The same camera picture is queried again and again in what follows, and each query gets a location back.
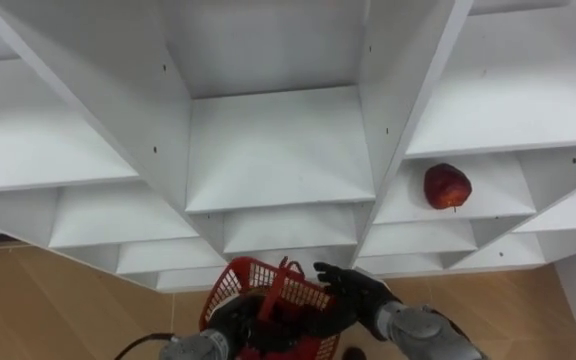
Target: robotic arm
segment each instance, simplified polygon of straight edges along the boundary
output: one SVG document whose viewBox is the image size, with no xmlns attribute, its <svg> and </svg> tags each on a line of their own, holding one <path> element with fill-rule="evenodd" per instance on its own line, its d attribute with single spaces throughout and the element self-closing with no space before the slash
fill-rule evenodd
<svg viewBox="0 0 576 360">
<path fill-rule="evenodd" d="M 380 341 L 389 340 L 410 360 L 488 360 L 447 317 L 428 307 L 408 307 L 387 286 L 355 270 L 315 264 L 318 278 L 335 296 L 330 311 L 311 319 L 308 335 L 322 338 L 338 334 L 359 321 Z M 244 346 L 254 313 L 244 298 L 215 311 L 208 330 L 172 340 L 160 360 L 231 360 Z"/>
</svg>

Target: white cabinet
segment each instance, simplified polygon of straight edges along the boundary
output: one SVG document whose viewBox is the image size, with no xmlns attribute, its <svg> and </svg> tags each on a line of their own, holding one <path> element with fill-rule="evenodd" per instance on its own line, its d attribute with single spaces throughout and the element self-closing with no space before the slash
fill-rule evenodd
<svg viewBox="0 0 576 360">
<path fill-rule="evenodd" d="M 313 277 L 572 255 L 576 6 L 471 9 L 0 0 L 0 232 L 157 291 L 236 256 Z M 426 202 L 441 162 L 460 208 Z"/>
</svg>

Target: black glove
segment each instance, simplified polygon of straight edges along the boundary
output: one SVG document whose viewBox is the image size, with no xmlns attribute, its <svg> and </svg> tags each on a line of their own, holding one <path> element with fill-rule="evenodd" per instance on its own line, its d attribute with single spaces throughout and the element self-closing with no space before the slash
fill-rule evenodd
<svg viewBox="0 0 576 360">
<path fill-rule="evenodd" d="M 212 313 L 207 328 L 226 338 L 228 359 L 234 359 L 246 345 L 263 300 L 261 296 L 240 295 Z"/>
<path fill-rule="evenodd" d="M 326 339 L 353 326 L 357 322 L 357 310 L 351 299 L 335 297 L 323 312 L 313 308 L 303 317 L 305 335 Z"/>
<path fill-rule="evenodd" d="M 336 301 L 350 304 L 359 322 L 375 338 L 385 341 L 386 338 L 377 330 L 377 312 L 391 301 L 401 302 L 386 285 L 355 270 L 344 270 L 326 263 L 315 263 L 315 270 L 320 272 L 317 276 L 319 281 L 330 284 L 325 287 L 326 293 L 333 295 Z"/>
</svg>

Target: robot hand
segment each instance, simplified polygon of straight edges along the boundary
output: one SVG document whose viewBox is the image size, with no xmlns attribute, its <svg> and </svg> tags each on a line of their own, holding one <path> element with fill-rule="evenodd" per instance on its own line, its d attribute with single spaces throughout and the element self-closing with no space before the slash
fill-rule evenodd
<svg viewBox="0 0 576 360">
<path fill-rule="evenodd" d="M 359 322 L 376 339 L 385 341 L 386 335 L 380 333 L 376 326 L 377 313 L 390 302 L 401 303 L 388 287 L 358 271 L 341 269 L 326 263 L 315 263 L 315 270 L 319 272 L 319 281 L 329 284 L 325 287 L 326 293 L 333 295 L 338 301 L 352 304 L 354 308 L 351 311 L 357 314 Z"/>
<path fill-rule="evenodd" d="M 383 282 L 325 263 L 316 263 L 315 270 L 329 284 L 327 293 L 354 304 L 359 322 L 378 340 L 391 340 L 409 359 L 488 359 L 450 319 L 428 306 L 402 304 Z"/>
</svg>

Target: gray robot arm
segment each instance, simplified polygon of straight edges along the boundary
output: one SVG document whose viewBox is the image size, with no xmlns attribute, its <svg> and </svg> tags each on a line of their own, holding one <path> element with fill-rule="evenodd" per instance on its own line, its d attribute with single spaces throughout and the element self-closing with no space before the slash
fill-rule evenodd
<svg viewBox="0 0 576 360">
<path fill-rule="evenodd" d="M 206 330 L 185 338 L 173 338 L 159 353 L 159 360 L 227 360 L 228 345 L 223 335 Z"/>
<path fill-rule="evenodd" d="M 377 329 L 410 360 L 488 360 L 445 316 L 423 306 L 413 308 L 396 301 L 377 314 Z M 159 360 L 227 360 L 223 336 L 207 330 L 175 338 L 162 350 Z"/>
<path fill-rule="evenodd" d="M 377 330 L 410 360 L 488 360 L 450 320 L 428 306 L 393 301 L 377 313 Z"/>
</svg>

